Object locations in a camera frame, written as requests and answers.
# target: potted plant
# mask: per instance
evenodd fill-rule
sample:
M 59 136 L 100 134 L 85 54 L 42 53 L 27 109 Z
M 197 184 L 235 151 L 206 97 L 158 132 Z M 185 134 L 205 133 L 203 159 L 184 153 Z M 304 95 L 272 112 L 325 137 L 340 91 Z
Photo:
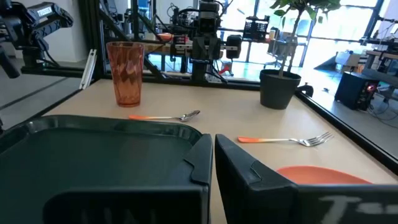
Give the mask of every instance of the potted plant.
M 290 102 L 297 86 L 300 83 L 301 77 L 291 71 L 294 54 L 290 58 L 290 64 L 287 71 L 284 71 L 287 56 L 290 52 L 294 36 L 296 35 L 297 26 L 299 24 L 301 15 L 307 11 L 311 19 L 315 19 L 317 11 L 325 13 L 326 18 L 328 12 L 340 8 L 340 0 L 276 0 L 271 6 L 271 9 L 279 9 L 274 12 L 275 15 L 282 18 L 282 26 L 285 24 L 285 15 L 291 10 L 297 10 L 298 16 L 295 20 L 293 32 L 290 39 L 287 41 L 287 49 L 285 50 L 282 66 L 277 70 L 263 70 L 260 74 L 261 80 L 261 104 L 273 109 L 286 109 Z

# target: orange plastic cup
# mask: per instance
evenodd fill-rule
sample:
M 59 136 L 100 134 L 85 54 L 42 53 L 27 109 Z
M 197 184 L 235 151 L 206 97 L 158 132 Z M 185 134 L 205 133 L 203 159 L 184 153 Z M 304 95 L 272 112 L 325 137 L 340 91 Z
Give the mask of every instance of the orange plastic cup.
M 133 42 L 106 44 L 116 102 L 119 106 L 133 107 L 141 102 L 144 46 Z
M 296 184 L 371 184 L 353 175 L 316 166 L 283 167 L 277 172 Z

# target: white floor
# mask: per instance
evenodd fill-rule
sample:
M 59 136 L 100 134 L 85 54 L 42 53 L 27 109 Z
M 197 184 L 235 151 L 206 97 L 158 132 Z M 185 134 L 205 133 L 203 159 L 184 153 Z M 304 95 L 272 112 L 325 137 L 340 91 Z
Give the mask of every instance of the white floor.
M 19 67 L 22 65 L 21 60 L 13 61 Z M 76 64 L 76 66 L 84 66 L 84 63 Z M 236 77 L 252 79 L 257 79 L 259 71 L 262 69 L 262 65 L 259 64 L 236 63 L 234 64 L 234 67 L 236 68 Z M 313 99 L 318 104 L 331 111 L 339 119 L 360 132 L 363 136 L 398 158 L 397 128 L 392 128 L 382 123 L 379 119 L 371 116 L 367 112 L 353 111 L 334 100 L 334 94 L 340 82 L 341 74 L 302 68 L 293 68 L 292 71 L 302 76 L 302 85 L 305 82 L 308 82 L 309 85 L 314 86 L 315 94 Z M 10 80 L 4 71 L 0 69 L 0 108 L 9 102 L 61 79 L 62 77 L 22 74 L 19 78 Z M 16 104 L 3 108 L 0 110 L 0 117 L 4 122 L 4 128 L 10 128 L 15 124 L 30 118 L 44 108 L 71 94 L 78 88 L 79 82 L 80 80 L 77 78 L 67 78 L 44 91 L 36 93 Z M 378 96 L 375 97 L 372 104 L 377 113 L 383 112 L 387 107 L 386 104 L 382 103 L 382 98 Z M 381 119 L 389 119 L 393 118 L 396 113 L 398 113 L 398 103 L 390 101 L 388 110 L 378 116 Z M 398 118 L 384 122 L 398 127 Z

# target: spoon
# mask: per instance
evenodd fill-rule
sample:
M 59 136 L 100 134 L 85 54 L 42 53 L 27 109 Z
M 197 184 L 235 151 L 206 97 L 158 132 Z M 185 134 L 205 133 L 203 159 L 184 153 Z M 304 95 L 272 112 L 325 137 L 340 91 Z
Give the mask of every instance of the spoon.
M 191 120 L 194 116 L 198 115 L 200 110 L 192 111 L 191 113 L 184 114 L 180 117 L 152 117 L 152 116 L 139 116 L 139 115 L 130 115 L 129 119 L 178 119 L 181 122 L 186 122 Z

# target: robotic arm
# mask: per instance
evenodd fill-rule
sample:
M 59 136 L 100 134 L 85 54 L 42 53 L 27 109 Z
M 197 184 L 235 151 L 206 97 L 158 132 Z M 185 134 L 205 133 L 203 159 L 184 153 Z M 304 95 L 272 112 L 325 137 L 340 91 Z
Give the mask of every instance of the robotic arm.
M 15 49 L 22 50 L 25 65 L 38 66 L 38 60 L 45 61 L 44 52 L 49 45 L 44 37 L 60 28 L 71 27 L 73 19 L 69 13 L 52 2 L 26 8 L 19 2 L 0 0 L 0 43 L 11 42 Z M 0 49 L 0 64 L 10 78 L 19 76 L 16 69 Z

